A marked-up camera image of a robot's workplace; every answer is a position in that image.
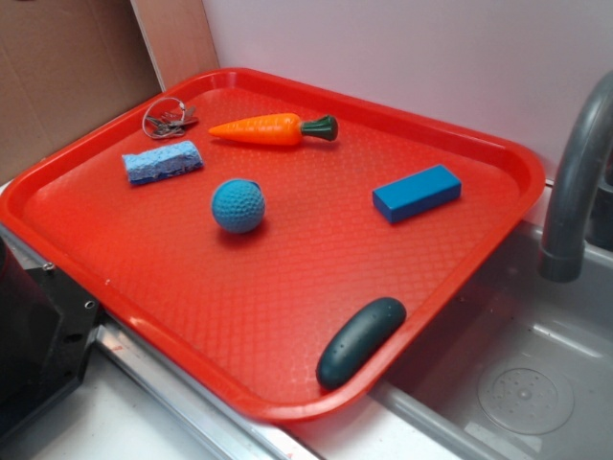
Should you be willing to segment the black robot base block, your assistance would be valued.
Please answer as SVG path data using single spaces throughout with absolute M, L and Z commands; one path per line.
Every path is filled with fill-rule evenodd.
M 1 243 L 1 440 L 78 388 L 100 302 L 53 265 L 25 268 Z

